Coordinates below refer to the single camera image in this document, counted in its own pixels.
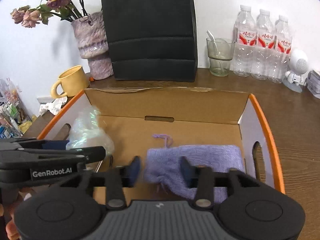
person's hand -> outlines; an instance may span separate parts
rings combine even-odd
[[[10,216],[12,217],[12,219],[10,220],[10,222],[6,225],[5,230],[7,232],[7,236],[9,238],[9,240],[18,240],[20,235],[18,233],[17,227],[14,224],[14,210],[16,209],[16,207],[23,201],[22,195],[25,196],[27,193],[34,193],[34,191],[31,188],[23,188],[20,190],[19,192],[20,194],[18,195],[18,198],[15,202],[13,202],[12,204],[10,204],[9,206],[5,206],[3,207],[0,204],[0,216],[4,215],[4,212],[10,214]]]

white speaker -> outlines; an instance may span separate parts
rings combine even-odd
[[[301,93],[304,79],[301,75],[308,71],[308,57],[301,49],[293,49],[289,60],[290,70],[285,73],[282,83],[291,90]]]

yellow mug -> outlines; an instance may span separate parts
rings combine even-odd
[[[64,91],[62,95],[57,93],[58,85],[61,85]],[[85,75],[82,66],[75,66],[59,76],[59,80],[51,88],[51,96],[53,98],[73,97],[88,86],[89,79]]]

black shopping bag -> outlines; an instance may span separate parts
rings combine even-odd
[[[194,81],[193,0],[102,0],[102,10],[117,80]]]

crumpled tissue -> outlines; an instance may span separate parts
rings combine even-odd
[[[57,98],[52,103],[40,105],[39,114],[42,116],[49,110],[52,114],[57,115],[61,111],[61,107],[67,102],[67,99],[67,97]]]

